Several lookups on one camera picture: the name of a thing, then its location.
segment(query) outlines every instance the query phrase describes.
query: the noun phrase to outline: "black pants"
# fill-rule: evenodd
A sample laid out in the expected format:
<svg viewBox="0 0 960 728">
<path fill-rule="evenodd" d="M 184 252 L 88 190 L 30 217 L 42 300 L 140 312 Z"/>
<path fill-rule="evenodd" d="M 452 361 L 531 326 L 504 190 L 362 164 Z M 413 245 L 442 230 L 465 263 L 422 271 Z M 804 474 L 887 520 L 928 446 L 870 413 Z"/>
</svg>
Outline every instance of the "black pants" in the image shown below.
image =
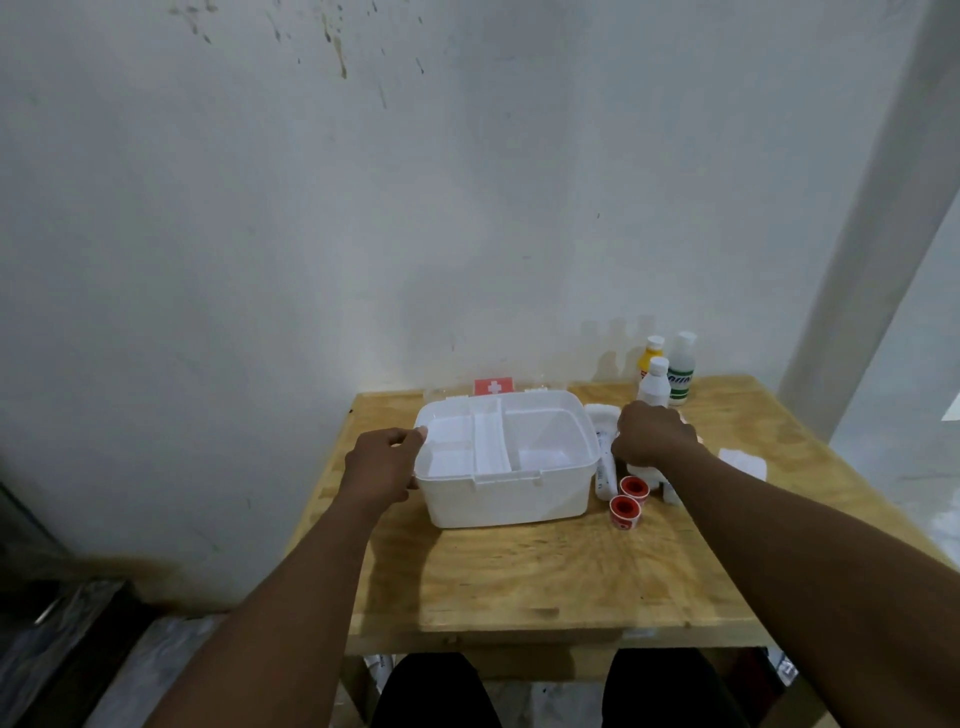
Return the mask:
<svg viewBox="0 0 960 728">
<path fill-rule="evenodd" d="M 696 649 L 621 649 L 604 686 L 603 724 L 745 728 L 747 722 Z M 451 725 L 500 726 L 476 670 L 459 652 L 408 655 L 387 680 L 371 727 Z"/>
</svg>

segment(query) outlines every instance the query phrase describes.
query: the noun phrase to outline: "wooden table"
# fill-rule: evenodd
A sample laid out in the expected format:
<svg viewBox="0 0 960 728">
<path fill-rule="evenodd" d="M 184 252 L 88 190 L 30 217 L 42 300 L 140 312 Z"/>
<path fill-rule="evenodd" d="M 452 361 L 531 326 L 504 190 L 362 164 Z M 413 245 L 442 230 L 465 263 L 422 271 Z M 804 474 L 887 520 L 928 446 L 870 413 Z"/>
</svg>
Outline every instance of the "wooden table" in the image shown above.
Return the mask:
<svg viewBox="0 0 960 728">
<path fill-rule="evenodd" d="M 633 398 L 635 386 L 583 384 L 570 391 L 584 403 L 622 405 Z M 410 427 L 422 405 L 419 392 L 357 396 L 290 548 L 336 494 L 344 455 L 357 435 Z M 944 559 L 752 377 L 698 379 L 684 414 L 714 452 L 732 448 L 759 455 L 767 461 L 770 482 Z M 415 493 L 393 506 L 373 532 L 347 649 L 356 655 L 469 652 L 494 644 L 729 647 L 771 642 L 681 507 L 651 499 L 641 526 L 623 532 L 610 525 L 607 504 L 591 495 L 580 518 L 442 531 L 430 523 L 422 496 Z"/>
</svg>

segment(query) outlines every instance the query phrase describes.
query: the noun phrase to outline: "yellow bottle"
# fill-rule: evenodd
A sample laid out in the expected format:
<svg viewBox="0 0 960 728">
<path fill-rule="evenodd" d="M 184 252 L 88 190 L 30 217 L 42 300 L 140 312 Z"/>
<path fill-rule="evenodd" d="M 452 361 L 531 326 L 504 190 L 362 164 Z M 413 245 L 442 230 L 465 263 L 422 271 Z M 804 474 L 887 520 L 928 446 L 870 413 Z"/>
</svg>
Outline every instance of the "yellow bottle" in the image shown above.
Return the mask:
<svg viewBox="0 0 960 728">
<path fill-rule="evenodd" d="M 647 348 L 643 356 L 636 361 L 636 380 L 640 381 L 650 371 L 650 360 L 654 356 L 663 356 L 663 337 L 647 336 Z"/>
</svg>

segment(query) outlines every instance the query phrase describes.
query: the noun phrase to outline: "hand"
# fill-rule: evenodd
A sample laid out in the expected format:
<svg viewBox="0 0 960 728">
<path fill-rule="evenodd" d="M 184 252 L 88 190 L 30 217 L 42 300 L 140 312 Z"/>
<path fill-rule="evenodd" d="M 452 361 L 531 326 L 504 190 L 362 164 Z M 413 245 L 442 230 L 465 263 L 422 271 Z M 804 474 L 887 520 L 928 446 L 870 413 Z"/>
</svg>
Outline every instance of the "hand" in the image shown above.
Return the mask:
<svg viewBox="0 0 960 728">
<path fill-rule="evenodd" d="M 700 447 L 697 431 L 686 425 L 676 410 L 651 407 L 643 401 L 623 408 L 617 428 L 620 434 L 611 446 L 613 457 L 639 468 L 662 470 L 664 459 Z"/>
<path fill-rule="evenodd" d="M 414 461 L 426 441 L 426 427 L 364 432 L 347 453 L 347 469 L 337 499 L 380 518 L 394 503 L 416 488 Z"/>
</svg>

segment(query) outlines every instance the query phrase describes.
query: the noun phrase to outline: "white cloth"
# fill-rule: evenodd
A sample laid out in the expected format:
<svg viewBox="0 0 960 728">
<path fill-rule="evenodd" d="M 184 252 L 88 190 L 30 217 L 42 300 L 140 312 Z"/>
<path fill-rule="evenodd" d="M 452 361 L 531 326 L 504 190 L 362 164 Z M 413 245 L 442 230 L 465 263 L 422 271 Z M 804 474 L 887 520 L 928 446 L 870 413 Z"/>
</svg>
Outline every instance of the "white cloth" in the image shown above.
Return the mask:
<svg viewBox="0 0 960 728">
<path fill-rule="evenodd" d="M 748 455 L 739 449 L 721 449 L 720 459 L 747 475 L 760 480 L 767 479 L 767 461 L 762 457 Z"/>
</svg>

